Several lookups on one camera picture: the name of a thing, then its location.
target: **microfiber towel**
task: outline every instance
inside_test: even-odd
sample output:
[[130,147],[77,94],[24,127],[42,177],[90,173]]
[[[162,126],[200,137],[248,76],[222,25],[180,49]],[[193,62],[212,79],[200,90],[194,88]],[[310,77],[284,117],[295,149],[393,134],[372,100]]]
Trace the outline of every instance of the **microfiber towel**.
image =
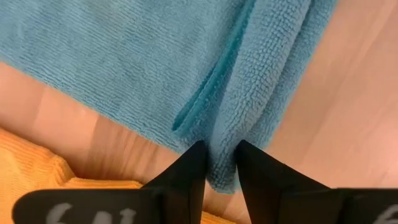
[[336,0],[0,0],[0,59],[174,151],[272,137]]

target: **orange microfiber towel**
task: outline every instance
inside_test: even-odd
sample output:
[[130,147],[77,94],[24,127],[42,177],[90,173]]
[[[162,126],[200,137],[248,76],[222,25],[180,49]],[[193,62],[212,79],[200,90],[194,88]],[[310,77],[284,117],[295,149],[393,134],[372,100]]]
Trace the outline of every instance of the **orange microfiber towel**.
[[[44,147],[0,129],[0,223],[11,224],[14,203],[40,189],[138,189],[136,181],[88,180],[75,177],[67,162]],[[201,223],[230,224],[202,212]]]

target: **wooden floor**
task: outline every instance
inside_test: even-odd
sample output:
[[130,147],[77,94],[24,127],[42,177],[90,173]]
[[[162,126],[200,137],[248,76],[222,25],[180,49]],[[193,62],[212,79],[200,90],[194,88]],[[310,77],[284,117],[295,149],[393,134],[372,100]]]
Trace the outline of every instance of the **wooden floor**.
[[[0,127],[81,177],[147,182],[178,157],[3,63]],[[330,187],[398,187],[398,0],[340,0],[268,153]],[[205,198],[249,223],[240,193]]]

